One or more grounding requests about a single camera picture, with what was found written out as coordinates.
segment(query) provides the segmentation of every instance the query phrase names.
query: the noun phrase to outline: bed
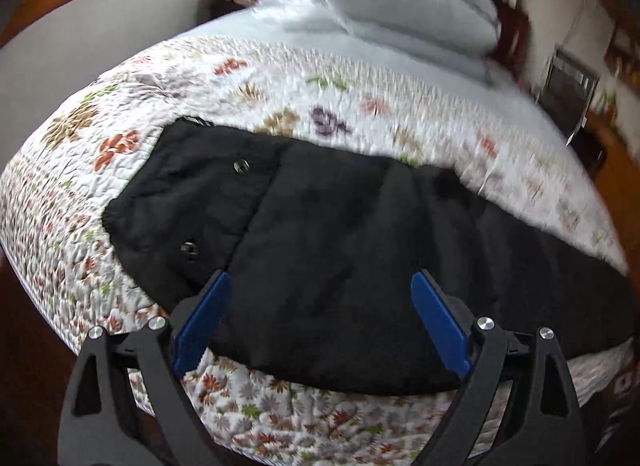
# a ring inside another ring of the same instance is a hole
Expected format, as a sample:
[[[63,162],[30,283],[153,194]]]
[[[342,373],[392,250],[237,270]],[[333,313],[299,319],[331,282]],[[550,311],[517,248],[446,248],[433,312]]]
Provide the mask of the bed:
[[[468,189],[626,272],[606,208],[561,133],[510,74],[481,67],[363,39],[323,0],[261,0],[140,52],[61,104],[2,173],[2,248],[75,353],[92,325],[127,332],[165,315],[124,272],[100,217],[164,126],[193,117],[451,167]],[[626,341],[572,359],[580,404],[631,355]],[[152,414],[140,375],[130,380]],[[454,394],[331,392],[211,351],[182,384],[217,443],[277,465],[410,464]],[[508,393],[499,390],[474,453],[491,445]]]

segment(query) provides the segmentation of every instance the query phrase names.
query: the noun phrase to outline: snap button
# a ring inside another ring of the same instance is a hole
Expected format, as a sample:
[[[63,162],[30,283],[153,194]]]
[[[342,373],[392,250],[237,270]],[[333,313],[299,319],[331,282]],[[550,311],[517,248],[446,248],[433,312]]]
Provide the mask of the snap button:
[[[193,242],[185,242],[181,245],[180,250],[189,258],[196,258],[198,256],[198,246]]]
[[[244,159],[240,159],[234,162],[234,170],[238,174],[242,174],[246,171],[249,171],[249,168],[250,168],[249,163]]]

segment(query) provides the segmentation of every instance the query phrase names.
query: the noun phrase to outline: wooden dresser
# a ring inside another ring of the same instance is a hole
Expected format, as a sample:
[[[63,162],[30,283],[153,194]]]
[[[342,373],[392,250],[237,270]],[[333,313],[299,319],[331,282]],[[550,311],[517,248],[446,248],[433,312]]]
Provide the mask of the wooden dresser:
[[[593,112],[587,117],[586,129],[607,151],[593,181],[609,209],[629,263],[629,276],[640,293],[640,168],[603,118]]]

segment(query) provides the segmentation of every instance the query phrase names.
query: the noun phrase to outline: white wall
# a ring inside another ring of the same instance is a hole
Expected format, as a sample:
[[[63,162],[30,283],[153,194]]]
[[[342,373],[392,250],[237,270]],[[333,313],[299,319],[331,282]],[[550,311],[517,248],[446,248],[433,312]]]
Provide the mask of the white wall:
[[[521,0],[532,25],[531,43],[525,77],[538,83],[554,45],[561,43],[574,20],[582,0]],[[588,0],[586,10],[568,51],[600,73],[600,88],[606,88],[612,76],[604,64],[604,54],[613,32],[613,22],[598,0]],[[636,159],[640,160],[640,99],[623,84],[618,85],[620,128]]]
[[[0,49],[0,170],[69,95],[196,25],[198,0],[74,0]]]

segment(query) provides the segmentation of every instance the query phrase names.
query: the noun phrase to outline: blue clamp jaw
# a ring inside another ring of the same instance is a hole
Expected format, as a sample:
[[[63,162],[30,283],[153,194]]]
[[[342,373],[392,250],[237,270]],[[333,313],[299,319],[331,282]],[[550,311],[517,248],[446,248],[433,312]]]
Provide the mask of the blue clamp jaw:
[[[444,294],[427,271],[414,274],[411,299],[444,366],[465,381],[473,369],[471,311],[460,298]]]
[[[230,300],[229,275],[216,271],[199,295],[182,300],[172,312],[172,369],[178,379],[198,367]]]

